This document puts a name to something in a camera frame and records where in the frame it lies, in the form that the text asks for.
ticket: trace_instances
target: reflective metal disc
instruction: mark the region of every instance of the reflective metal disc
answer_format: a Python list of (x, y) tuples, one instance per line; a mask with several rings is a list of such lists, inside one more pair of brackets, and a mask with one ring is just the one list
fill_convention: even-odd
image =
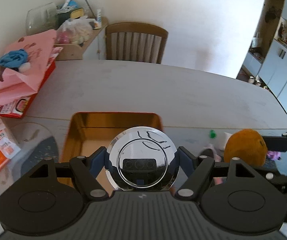
[(176, 147), (167, 135), (150, 127), (134, 127), (109, 145), (107, 177), (116, 190), (168, 190), (178, 174)]

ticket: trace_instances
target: chair backrest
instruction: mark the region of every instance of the chair backrest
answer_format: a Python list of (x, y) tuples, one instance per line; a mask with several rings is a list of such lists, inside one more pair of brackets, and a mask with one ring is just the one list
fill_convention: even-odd
[(161, 64), (168, 32), (156, 25), (122, 22), (106, 27), (107, 59)]

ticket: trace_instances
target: shelf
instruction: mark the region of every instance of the shelf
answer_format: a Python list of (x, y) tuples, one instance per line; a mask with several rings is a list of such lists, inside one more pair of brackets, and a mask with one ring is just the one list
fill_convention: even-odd
[(54, 47), (63, 47), (63, 50), (56, 58), (56, 61), (82, 59), (82, 55), (89, 47), (89, 45), (98, 36), (98, 34), (107, 26), (108, 26), (108, 19), (106, 17), (102, 17), (101, 29), (93, 30), (90, 39), (84, 42), (82, 47), (76, 44), (55, 44)]
[(265, 0), (262, 8), (261, 16), (258, 21), (258, 26), (256, 31), (254, 32), (254, 37), (257, 32), (260, 32), (260, 37), (262, 38), (262, 44), (260, 46), (260, 54), (263, 57), (266, 57), (270, 44), (275, 36), (276, 30), (278, 29), (279, 15), (276, 15), (276, 18), (269, 18), (267, 15), (271, 15), (272, 12), (275, 14), (277, 11), (282, 11), (285, 0)]

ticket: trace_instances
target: pink paper bag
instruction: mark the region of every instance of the pink paper bag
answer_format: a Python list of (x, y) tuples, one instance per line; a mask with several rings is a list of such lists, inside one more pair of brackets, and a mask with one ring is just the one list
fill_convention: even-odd
[(24, 49), (28, 53), (31, 68), (21, 74), (0, 67), (0, 106), (38, 92), (55, 39), (56, 31), (49, 30), (20, 38), (6, 48), (5, 54), (11, 50)]

